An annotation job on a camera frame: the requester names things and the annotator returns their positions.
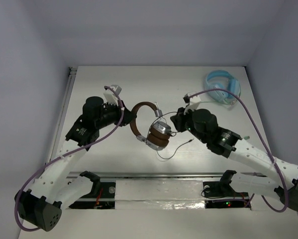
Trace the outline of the brown silver headphones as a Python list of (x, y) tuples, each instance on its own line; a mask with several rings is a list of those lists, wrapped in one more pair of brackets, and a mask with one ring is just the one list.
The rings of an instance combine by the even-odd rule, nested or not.
[[(157, 118), (157, 120), (149, 127), (147, 136), (143, 136), (140, 133), (136, 124), (137, 113), (143, 106), (147, 106), (152, 109), (155, 113), (155, 117)], [(161, 151), (165, 149), (169, 144), (172, 130), (167, 123), (160, 121), (160, 119), (163, 117), (163, 113), (158, 107), (157, 103), (139, 102), (132, 108), (131, 112), (134, 114), (135, 118), (131, 121), (130, 128), (136, 138), (155, 151)]]

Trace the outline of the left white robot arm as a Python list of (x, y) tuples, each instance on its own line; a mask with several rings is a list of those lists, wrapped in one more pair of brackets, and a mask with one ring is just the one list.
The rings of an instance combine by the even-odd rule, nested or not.
[(96, 174), (84, 171), (69, 185), (65, 184), (67, 176), (92, 146), (133, 118), (119, 96), (87, 98), (57, 157), (38, 169), (16, 193), (14, 217), (19, 228), (25, 232), (49, 232), (64, 209), (84, 195), (97, 195), (100, 177)]

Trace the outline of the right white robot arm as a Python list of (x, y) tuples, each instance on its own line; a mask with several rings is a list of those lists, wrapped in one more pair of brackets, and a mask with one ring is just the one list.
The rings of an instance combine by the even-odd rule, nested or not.
[(218, 126), (217, 118), (206, 109), (185, 113), (179, 108), (171, 121), (178, 132), (188, 131), (204, 143), (212, 153), (242, 163), (259, 176), (227, 170), (220, 180), (220, 192), (226, 196), (247, 192), (279, 200), (298, 212), (298, 165), (269, 154), (251, 145), (240, 135)]

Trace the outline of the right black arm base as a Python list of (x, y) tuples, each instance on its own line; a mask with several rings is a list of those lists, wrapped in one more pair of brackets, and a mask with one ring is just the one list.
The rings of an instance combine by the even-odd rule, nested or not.
[(236, 192), (230, 186), (232, 177), (237, 172), (226, 170), (219, 181), (208, 181), (203, 183), (201, 195), (207, 199), (223, 199), (236, 196)]

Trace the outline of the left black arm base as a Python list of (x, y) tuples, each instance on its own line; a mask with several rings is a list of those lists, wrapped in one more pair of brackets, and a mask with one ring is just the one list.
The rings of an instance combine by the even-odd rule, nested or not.
[(90, 171), (82, 172), (70, 184), (70, 199), (77, 200), (85, 195), (95, 195), (100, 188), (100, 177)]

